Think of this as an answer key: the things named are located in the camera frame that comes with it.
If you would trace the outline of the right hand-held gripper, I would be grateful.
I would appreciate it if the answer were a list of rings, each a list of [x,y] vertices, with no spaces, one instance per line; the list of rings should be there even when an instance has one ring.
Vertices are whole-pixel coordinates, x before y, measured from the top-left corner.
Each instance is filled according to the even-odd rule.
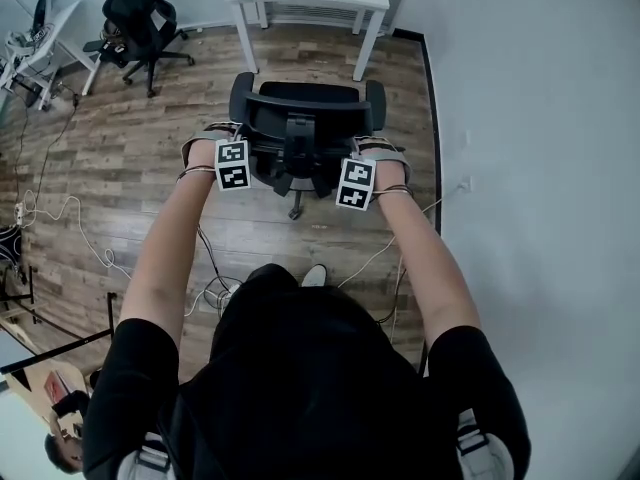
[[[395,146],[388,139],[378,136],[356,136],[352,139],[353,151],[341,164],[341,173],[335,204],[337,207],[366,211],[372,200],[386,193],[413,195],[408,186],[411,166],[403,147]],[[404,182],[378,190],[377,167],[380,162],[400,164],[404,170]]]

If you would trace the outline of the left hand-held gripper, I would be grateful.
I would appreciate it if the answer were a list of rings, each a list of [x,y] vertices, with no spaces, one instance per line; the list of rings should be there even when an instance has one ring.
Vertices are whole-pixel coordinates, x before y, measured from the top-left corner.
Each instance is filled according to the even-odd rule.
[[[251,188],[250,146],[240,133],[241,124],[231,121],[214,122],[204,130],[195,133],[181,147],[184,169],[180,178],[191,172],[206,172],[215,175],[219,190],[235,191]],[[188,166],[192,145],[198,141],[211,142],[215,145],[214,166]]]

